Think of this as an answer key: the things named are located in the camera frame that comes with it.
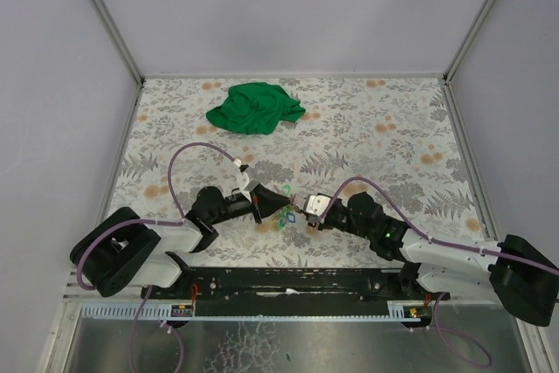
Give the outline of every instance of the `green object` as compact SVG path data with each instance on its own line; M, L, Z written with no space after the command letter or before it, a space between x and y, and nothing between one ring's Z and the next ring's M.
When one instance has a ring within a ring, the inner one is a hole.
M299 104L281 86L245 83L230 87L223 105L208 111L206 118L214 126L235 133L269 135L278 122L296 122L305 113Z

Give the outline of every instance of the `floral patterned surface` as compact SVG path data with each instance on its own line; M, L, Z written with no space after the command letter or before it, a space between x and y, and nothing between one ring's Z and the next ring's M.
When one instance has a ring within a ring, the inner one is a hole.
M229 86L248 79L149 79L121 164L111 211L131 206L146 218L179 218L167 186L167 165L188 142L210 142L251 164L259 180L302 203L308 194L332 194L348 177L381 184L425 230L482 238L443 95L436 79L270 79L301 100L307 113L281 122L271 135L239 135L213 127L205 112L220 105ZM184 209L199 189L229 194L235 167L210 149L187 149L173 182ZM352 183L345 200L369 191ZM397 266L379 259L369 242L337 230L316 231L304 217L281 226L252 217L219 224L220 237L187 262L206 266Z

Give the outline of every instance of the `gray wall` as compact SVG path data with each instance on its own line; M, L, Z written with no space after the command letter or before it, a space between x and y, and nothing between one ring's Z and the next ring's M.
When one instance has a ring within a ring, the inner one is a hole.
M500 0L453 83L503 235L559 264L559 0ZM549 329L559 356L559 314Z
M442 73L483 0L105 0L147 75Z
M134 85L87 0L0 0L0 370L41 356Z

